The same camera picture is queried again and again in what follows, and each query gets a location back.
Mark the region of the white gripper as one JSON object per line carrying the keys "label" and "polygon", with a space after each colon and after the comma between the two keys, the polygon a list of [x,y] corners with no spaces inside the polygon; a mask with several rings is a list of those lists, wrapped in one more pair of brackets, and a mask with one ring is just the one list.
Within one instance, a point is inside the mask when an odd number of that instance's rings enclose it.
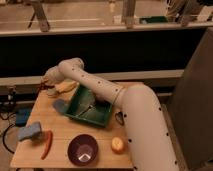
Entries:
{"label": "white gripper", "polygon": [[63,82],[67,78],[67,70],[59,66],[54,66],[49,68],[44,76],[42,77],[42,82],[48,86],[54,86]]}

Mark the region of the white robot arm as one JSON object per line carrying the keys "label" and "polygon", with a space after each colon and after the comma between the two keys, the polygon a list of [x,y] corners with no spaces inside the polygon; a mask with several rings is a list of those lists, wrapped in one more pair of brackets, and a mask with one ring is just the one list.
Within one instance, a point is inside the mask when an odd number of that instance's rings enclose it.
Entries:
{"label": "white robot arm", "polygon": [[100,95],[125,115],[125,128],[133,166],[137,171],[180,171],[161,104],[143,83],[127,87],[84,70],[80,58],[61,61],[42,78],[48,86],[71,79]]}

